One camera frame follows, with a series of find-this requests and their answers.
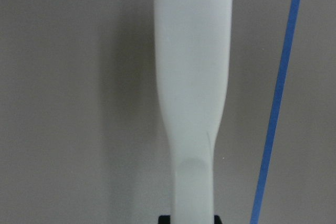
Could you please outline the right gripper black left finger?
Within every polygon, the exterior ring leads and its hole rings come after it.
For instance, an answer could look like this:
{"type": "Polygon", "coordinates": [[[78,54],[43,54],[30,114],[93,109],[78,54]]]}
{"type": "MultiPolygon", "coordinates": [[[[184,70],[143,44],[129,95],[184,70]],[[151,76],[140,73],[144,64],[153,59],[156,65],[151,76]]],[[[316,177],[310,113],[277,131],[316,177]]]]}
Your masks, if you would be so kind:
{"type": "Polygon", "coordinates": [[[171,216],[170,215],[160,215],[158,217],[158,224],[170,224],[171,216]]]}

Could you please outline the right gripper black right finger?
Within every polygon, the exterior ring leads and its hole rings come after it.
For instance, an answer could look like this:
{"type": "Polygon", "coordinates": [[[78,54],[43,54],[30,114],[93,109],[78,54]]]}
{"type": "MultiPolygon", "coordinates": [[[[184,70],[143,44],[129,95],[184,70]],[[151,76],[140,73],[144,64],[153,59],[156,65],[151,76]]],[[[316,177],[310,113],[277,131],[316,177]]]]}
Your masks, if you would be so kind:
{"type": "Polygon", "coordinates": [[[219,215],[214,215],[214,224],[222,224],[222,220],[219,215]]]}

